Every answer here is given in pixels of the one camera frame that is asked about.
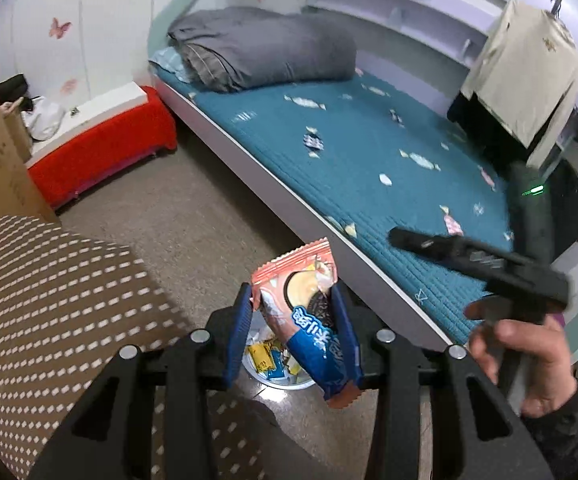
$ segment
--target metal screw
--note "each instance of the metal screw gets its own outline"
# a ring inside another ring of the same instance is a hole
[[[207,341],[209,341],[210,338],[210,334],[207,332],[207,330],[201,328],[200,330],[194,330],[194,332],[191,333],[191,340],[194,343],[206,343]]]
[[[133,359],[134,357],[136,357],[138,355],[138,348],[136,348],[134,345],[126,345],[123,346],[120,349],[120,352],[118,352],[120,354],[120,356],[122,357],[122,359]]]
[[[449,347],[449,355],[454,359],[464,359],[467,356],[467,351],[464,346],[453,345]]]
[[[378,330],[378,332],[375,333],[375,336],[381,343],[392,343],[396,338],[395,332],[388,328]]]

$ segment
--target teal bedsheet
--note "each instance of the teal bedsheet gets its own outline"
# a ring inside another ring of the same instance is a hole
[[[446,235],[454,221],[464,235],[510,249],[504,182],[459,129],[368,73],[237,94],[158,75],[341,230],[450,338],[467,340],[473,323],[462,310],[483,295],[483,283],[387,242],[394,226]],[[323,143],[317,158],[304,144],[309,131]]]

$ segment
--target folded gray blanket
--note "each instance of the folded gray blanket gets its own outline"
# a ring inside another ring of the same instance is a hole
[[[214,91],[354,75],[353,38],[316,14],[284,16],[248,7],[200,11],[176,20],[169,34]]]

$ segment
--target blue label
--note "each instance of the blue label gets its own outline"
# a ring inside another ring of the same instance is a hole
[[[338,336],[304,307],[295,307],[291,318],[300,328],[287,342],[291,355],[324,390],[325,399],[341,392],[349,378]]]

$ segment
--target light blue pillowcase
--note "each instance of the light blue pillowcase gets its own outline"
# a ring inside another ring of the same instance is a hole
[[[149,58],[149,61],[172,73],[176,79],[183,83],[191,83],[197,79],[194,69],[182,59],[178,50],[173,46],[157,50]]]

